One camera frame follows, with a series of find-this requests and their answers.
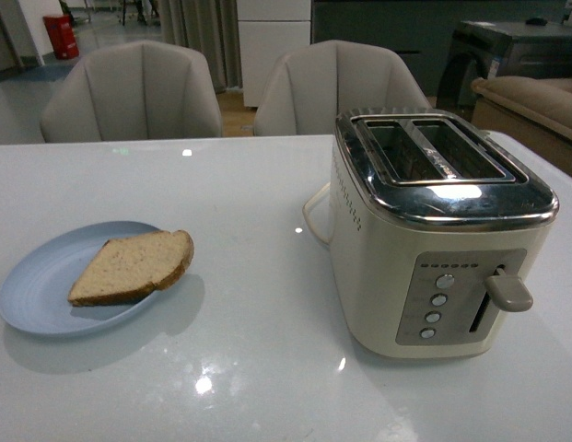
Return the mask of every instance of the sofa armrest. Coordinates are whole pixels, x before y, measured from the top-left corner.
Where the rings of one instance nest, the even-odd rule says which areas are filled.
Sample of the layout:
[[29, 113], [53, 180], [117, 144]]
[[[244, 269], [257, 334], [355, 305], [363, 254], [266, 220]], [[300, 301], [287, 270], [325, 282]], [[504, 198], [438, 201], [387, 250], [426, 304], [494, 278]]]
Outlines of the sofa armrest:
[[472, 82], [472, 90], [485, 99], [572, 140], [572, 78], [478, 78]]

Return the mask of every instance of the toaster cord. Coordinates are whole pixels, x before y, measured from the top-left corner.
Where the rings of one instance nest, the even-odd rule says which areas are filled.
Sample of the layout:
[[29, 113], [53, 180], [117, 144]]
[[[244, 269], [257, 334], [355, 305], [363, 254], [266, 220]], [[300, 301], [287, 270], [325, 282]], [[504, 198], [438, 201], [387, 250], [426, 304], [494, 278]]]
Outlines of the toaster cord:
[[318, 229], [316, 228], [316, 225], [310, 219], [310, 212], [316, 206], [316, 204], [320, 202], [320, 200], [324, 197], [324, 195], [326, 194], [326, 192], [329, 191], [330, 188], [331, 188], [331, 183], [327, 182], [324, 186], [322, 186], [322, 188], [318, 192], [314, 193], [314, 195], [312, 195], [310, 199], [306, 201], [304, 206], [302, 206], [302, 214], [304, 215], [304, 221], [306, 221], [306, 224], [308, 225], [310, 232], [312, 232], [312, 234], [320, 242], [326, 244], [327, 246], [331, 242], [331, 238], [324, 237], [321, 233], [319, 233]]

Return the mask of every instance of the toaster lever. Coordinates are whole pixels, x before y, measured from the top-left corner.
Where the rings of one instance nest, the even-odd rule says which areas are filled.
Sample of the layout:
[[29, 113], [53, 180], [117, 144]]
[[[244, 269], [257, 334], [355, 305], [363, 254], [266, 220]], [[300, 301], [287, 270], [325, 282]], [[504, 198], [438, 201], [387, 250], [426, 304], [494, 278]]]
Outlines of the toaster lever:
[[526, 311], [533, 305], [533, 298], [527, 287], [516, 274], [506, 274], [501, 267], [484, 280], [488, 295], [501, 310]]

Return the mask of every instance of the wooden floor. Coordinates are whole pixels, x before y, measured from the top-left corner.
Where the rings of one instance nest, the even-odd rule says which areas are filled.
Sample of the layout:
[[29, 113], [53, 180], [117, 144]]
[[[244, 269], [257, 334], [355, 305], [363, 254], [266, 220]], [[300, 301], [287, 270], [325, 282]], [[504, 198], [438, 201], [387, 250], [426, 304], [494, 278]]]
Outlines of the wooden floor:
[[217, 94], [224, 136], [252, 136], [252, 123], [255, 119], [255, 109], [245, 108], [241, 92], [224, 92]]

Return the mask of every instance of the plate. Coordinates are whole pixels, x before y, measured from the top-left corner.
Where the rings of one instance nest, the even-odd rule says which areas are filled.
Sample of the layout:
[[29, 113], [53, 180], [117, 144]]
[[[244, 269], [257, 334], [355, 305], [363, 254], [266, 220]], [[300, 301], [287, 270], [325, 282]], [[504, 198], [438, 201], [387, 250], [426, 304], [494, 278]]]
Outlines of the plate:
[[158, 230], [132, 221], [100, 223], [51, 239], [24, 258], [0, 289], [0, 315], [12, 327], [41, 336], [80, 336], [127, 320], [151, 304], [158, 292], [120, 306], [73, 307], [68, 292], [110, 238]]

